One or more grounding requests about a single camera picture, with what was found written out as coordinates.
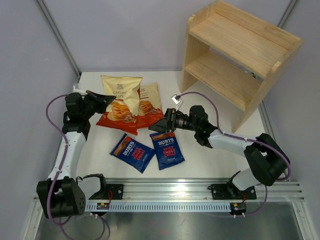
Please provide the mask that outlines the cassava chips bag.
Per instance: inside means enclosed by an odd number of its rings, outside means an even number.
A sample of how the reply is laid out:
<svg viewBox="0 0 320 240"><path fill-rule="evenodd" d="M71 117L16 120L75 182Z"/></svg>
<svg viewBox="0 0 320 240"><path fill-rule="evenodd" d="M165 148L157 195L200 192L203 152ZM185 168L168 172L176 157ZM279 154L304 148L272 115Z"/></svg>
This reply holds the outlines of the cassava chips bag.
<svg viewBox="0 0 320 240"><path fill-rule="evenodd" d="M142 77L101 75L104 93L115 96L96 123L137 135Z"/></svg>
<svg viewBox="0 0 320 240"><path fill-rule="evenodd" d="M141 85L137 128L148 128L163 115L158 83Z"/></svg>

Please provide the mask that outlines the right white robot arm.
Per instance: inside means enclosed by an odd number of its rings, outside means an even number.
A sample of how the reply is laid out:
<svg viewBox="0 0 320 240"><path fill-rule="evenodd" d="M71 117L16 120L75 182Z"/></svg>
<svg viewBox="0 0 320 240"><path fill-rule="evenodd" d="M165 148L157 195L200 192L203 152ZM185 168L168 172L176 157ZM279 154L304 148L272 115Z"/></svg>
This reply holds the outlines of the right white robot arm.
<svg viewBox="0 0 320 240"><path fill-rule="evenodd" d="M290 161L270 135L262 133L249 139L223 133L209 122L201 105L192 106L189 114L169 108L159 121L149 126L149 130L156 132L157 141L163 141L176 129L193 131L194 138L203 147L222 149L247 160L246 170L236 172L226 183L208 186L214 200L255 200L255 186L272 186L289 170Z"/></svg>

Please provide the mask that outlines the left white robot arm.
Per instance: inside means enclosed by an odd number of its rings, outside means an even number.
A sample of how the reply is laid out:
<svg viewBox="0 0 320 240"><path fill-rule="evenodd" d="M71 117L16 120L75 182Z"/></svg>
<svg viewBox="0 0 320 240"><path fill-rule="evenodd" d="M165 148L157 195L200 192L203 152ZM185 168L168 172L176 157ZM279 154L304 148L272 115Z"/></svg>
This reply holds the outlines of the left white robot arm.
<svg viewBox="0 0 320 240"><path fill-rule="evenodd" d="M77 165L88 140L90 118L95 114L105 113L116 96L75 90L61 95L61 98L66 107L62 128L48 119L61 134L61 144L51 173L36 186L45 217L56 225L56 218L79 216L85 211L87 194L76 182Z"/></svg>

